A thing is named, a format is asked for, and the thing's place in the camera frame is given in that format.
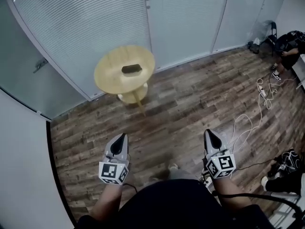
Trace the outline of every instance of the wooden floor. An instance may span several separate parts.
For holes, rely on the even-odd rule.
[[[199,177],[205,129],[229,140],[234,119],[243,113],[258,125],[256,79],[263,78],[268,89],[272,62],[269,51],[256,55],[241,48],[220,53],[153,75],[143,100],[146,117],[136,105],[125,105],[107,94],[56,118],[51,124],[54,157],[75,218],[88,213],[102,192],[98,162],[106,143],[119,133],[128,134],[132,159],[127,182],[138,189],[152,177],[164,175],[169,162]],[[296,86],[296,81],[288,81],[277,87],[271,110],[261,102],[262,124],[235,153],[237,168],[264,162],[291,147],[299,152],[304,146],[305,95]],[[243,118],[236,136],[249,128]],[[260,179],[269,169],[270,164],[264,164],[236,171],[233,181],[246,192],[262,193]],[[122,204],[133,195],[132,188],[124,187]],[[268,216],[277,207],[266,200],[254,201]]]

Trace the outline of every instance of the glass door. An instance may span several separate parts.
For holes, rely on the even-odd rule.
[[[211,53],[226,0],[146,0],[157,70]]]
[[[213,52],[222,52],[247,44],[263,1],[227,0]]]
[[[0,0],[0,17],[0,89],[49,119],[84,102],[85,99],[44,62],[15,20],[6,0]]]

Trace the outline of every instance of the table top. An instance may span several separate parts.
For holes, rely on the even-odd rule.
[[[124,74],[122,67],[139,64],[141,71]],[[128,45],[106,54],[94,71],[95,84],[109,94],[124,94],[142,86],[151,77],[155,67],[153,54],[144,47]]]

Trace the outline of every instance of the black cable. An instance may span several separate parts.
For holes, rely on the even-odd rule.
[[[137,190],[137,188],[136,188],[134,185],[131,185],[131,184],[129,184],[129,183],[124,183],[123,186],[125,186],[125,185],[130,186],[130,187],[133,187],[135,193],[138,193],[138,190]]]
[[[213,191],[212,195],[215,196],[215,197],[218,196],[218,197],[222,197],[222,198],[234,198],[234,197],[261,198],[261,199],[271,200],[271,201],[275,201],[275,202],[280,202],[280,203],[283,203],[283,204],[286,204],[286,205],[290,206],[295,211],[296,218],[301,219],[303,217],[303,211],[301,210],[300,207],[298,207],[295,203],[290,202],[290,201],[288,201],[286,199],[283,199],[283,198],[272,197],[270,195],[252,194],[252,193],[240,193],[240,194],[224,195],[224,194],[220,194],[216,191]]]
[[[272,73],[270,73],[270,74],[269,74],[269,78],[268,78],[269,84],[271,84],[271,83],[270,83],[270,77],[271,77],[271,74],[272,74]],[[272,87],[272,86],[270,86],[270,88],[268,89],[268,94],[267,94],[266,98],[268,98],[268,96],[269,96],[270,92],[271,92],[271,91],[273,91],[273,89],[275,89],[275,88],[274,88],[274,87]]]
[[[244,169],[250,168],[250,167],[252,167],[252,166],[262,165],[262,164],[268,163],[268,162],[270,162],[270,161],[272,161],[272,160],[274,160],[274,158],[273,158],[273,159],[266,160],[266,161],[264,161],[264,162],[262,162],[262,163],[256,163],[256,164],[253,164],[253,165],[250,165],[250,166],[241,168],[241,169],[236,169],[236,170],[244,170]]]

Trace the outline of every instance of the shoe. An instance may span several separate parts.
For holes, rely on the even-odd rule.
[[[282,161],[285,163],[288,173],[296,171],[300,168],[300,157],[293,148],[282,154]]]
[[[263,177],[262,180],[261,180],[261,184],[264,188],[264,191],[266,192],[266,184],[267,184],[267,181],[268,181],[268,178],[267,177]]]
[[[272,70],[272,71],[275,71],[276,69],[277,69],[277,65],[274,65],[274,64],[273,64],[273,65],[271,66],[271,70]]]
[[[273,76],[275,79],[277,79],[279,82],[282,81],[282,79],[280,78],[280,75],[275,74],[274,72],[272,72],[272,76]]]
[[[276,175],[274,176],[274,179],[277,179],[277,178],[279,178],[279,177],[281,177],[281,176],[280,176],[280,173],[277,172]]]
[[[168,166],[168,169],[171,170],[171,169],[179,169],[179,167],[175,164],[175,163],[172,163]]]

